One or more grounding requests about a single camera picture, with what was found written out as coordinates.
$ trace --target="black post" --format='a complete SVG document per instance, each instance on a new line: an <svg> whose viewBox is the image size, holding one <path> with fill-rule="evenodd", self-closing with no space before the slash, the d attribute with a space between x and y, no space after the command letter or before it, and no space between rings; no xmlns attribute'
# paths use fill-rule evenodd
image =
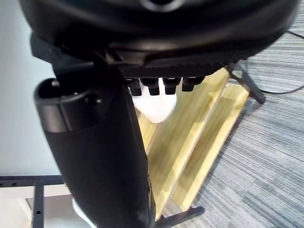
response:
<svg viewBox="0 0 304 228"><path fill-rule="evenodd" d="M35 183L32 228L44 227L44 184Z"/></svg>

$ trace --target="black metal leg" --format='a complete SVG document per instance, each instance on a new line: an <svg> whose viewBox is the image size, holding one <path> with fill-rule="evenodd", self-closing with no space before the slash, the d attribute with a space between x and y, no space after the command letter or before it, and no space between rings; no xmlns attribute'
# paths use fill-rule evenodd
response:
<svg viewBox="0 0 304 228"><path fill-rule="evenodd" d="M197 208L190 208L189 210L169 216L165 218L164 216L161 216L161 219L158 220L155 223L155 228L170 228L173 226L176 226L180 223L183 223L187 220L190 220L192 218L195 218L197 216L202 215L205 212L205 209L203 207L197 207Z"/></svg>
<svg viewBox="0 0 304 228"><path fill-rule="evenodd" d="M232 79L237 80L249 93L250 96L253 97L260 104L263 104L266 101L265 95L262 91L256 86L254 81L248 75L248 72L244 70L244 68L239 64L231 64L226 67L228 72L230 73L230 77Z"/></svg>
<svg viewBox="0 0 304 228"><path fill-rule="evenodd" d="M43 228L44 226L44 184L35 183L34 206L32 228Z"/></svg>

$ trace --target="white wall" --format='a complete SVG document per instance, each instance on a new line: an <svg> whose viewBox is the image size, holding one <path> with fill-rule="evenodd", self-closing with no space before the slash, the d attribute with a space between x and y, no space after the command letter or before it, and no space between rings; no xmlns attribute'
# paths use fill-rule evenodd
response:
<svg viewBox="0 0 304 228"><path fill-rule="evenodd" d="M32 99L54 74L31 56L29 35L18 1L0 0L0 176L59 175Z"/></svg>

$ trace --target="screw hole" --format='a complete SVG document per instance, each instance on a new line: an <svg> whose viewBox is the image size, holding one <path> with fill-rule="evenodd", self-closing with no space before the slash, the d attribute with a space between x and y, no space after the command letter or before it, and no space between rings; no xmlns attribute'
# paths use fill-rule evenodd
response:
<svg viewBox="0 0 304 228"><path fill-rule="evenodd" d="M91 106L95 106L97 105L98 103L101 103L101 99L99 98L98 95L96 94L89 94L85 97L85 102L88 104L88 105L91 105Z"/></svg>

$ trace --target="light wood board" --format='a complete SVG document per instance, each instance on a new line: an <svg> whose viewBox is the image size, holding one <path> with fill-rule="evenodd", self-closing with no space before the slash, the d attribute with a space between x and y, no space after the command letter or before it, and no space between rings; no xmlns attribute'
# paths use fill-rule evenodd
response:
<svg viewBox="0 0 304 228"><path fill-rule="evenodd" d="M228 84L182 173L173 199L188 210L248 98L240 85Z"/></svg>
<svg viewBox="0 0 304 228"><path fill-rule="evenodd" d="M152 138L149 131L142 132L145 147L148 148L156 219L170 198L228 77L228 72L221 69L206 77L191 93L182 92L179 86L177 105L171 116L157 124L156 128L151 128L154 130Z"/></svg>

